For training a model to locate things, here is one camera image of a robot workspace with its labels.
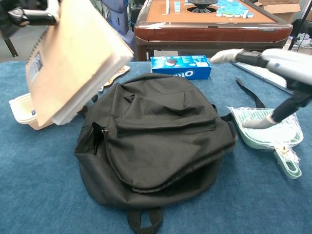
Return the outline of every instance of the backpack handle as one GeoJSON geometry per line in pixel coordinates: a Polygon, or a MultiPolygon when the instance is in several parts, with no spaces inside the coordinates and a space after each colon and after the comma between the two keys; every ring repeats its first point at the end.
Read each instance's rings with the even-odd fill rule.
{"type": "Polygon", "coordinates": [[[150,227],[141,227],[141,210],[129,210],[127,219],[130,227],[136,234],[155,234],[162,221],[161,208],[153,208],[148,210],[148,215],[152,225],[150,227]]]}

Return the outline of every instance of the backpack strap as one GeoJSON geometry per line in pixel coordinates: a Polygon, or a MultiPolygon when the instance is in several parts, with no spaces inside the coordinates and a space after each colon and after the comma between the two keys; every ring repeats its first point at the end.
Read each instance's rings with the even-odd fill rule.
{"type": "MultiPolygon", "coordinates": [[[[254,99],[255,102],[255,106],[256,108],[265,108],[265,105],[263,104],[263,102],[260,100],[260,98],[250,89],[248,89],[244,83],[238,78],[236,78],[236,83],[238,84],[238,86],[244,90],[247,94],[249,94],[250,96],[252,96],[252,98],[254,99]]],[[[227,114],[226,116],[221,116],[221,119],[226,121],[226,122],[231,122],[233,120],[233,116],[231,113],[227,114]]]]}
{"type": "Polygon", "coordinates": [[[130,227],[136,234],[155,234],[162,221],[161,208],[148,210],[148,215],[152,225],[150,227],[141,227],[141,210],[129,210],[127,219],[130,227]]]}

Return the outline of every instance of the table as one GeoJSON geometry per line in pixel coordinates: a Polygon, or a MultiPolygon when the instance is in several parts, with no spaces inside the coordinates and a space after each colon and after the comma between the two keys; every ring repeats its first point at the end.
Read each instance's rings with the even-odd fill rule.
{"type": "MultiPolygon", "coordinates": [[[[74,156],[83,118],[40,131],[15,121],[8,101],[28,92],[25,62],[0,64],[0,233],[131,234],[124,210],[90,198],[74,156]]],[[[124,82],[150,71],[132,62],[124,82]]],[[[254,107],[234,77],[276,107],[284,91],[231,64],[214,65],[209,80],[193,80],[221,115],[227,106],[254,107]]],[[[224,157],[215,184],[188,201],[163,209],[159,234],[309,234],[312,230],[312,105],[298,111],[304,140],[295,147],[303,175],[292,180],[273,153],[249,148],[239,137],[224,157]]]]}
{"type": "Polygon", "coordinates": [[[217,17],[216,12],[194,13],[184,0],[146,0],[135,25],[138,60],[146,61],[153,50],[211,53],[223,49],[245,48],[263,51],[282,48],[292,25],[259,8],[248,0],[238,0],[254,13],[253,18],[217,17]],[[174,2],[181,12],[174,12],[174,2]]]}

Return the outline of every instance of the oreo logo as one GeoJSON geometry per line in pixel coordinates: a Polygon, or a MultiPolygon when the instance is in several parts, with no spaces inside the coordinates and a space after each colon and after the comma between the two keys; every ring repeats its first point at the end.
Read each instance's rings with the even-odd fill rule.
{"type": "Polygon", "coordinates": [[[194,75],[194,70],[188,70],[186,72],[180,72],[172,75],[176,77],[191,77],[192,75],[194,75]]]}

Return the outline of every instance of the black backpack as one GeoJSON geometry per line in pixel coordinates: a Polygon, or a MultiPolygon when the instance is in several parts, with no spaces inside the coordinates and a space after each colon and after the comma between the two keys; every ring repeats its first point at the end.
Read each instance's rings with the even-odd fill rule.
{"type": "Polygon", "coordinates": [[[232,124],[187,79],[144,74],[89,108],[75,155],[94,200],[127,209],[136,233],[155,233],[160,207],[208,190],[235,142],[232,124]],[[144,209],[151,227],[140,227],[144,209]]]}

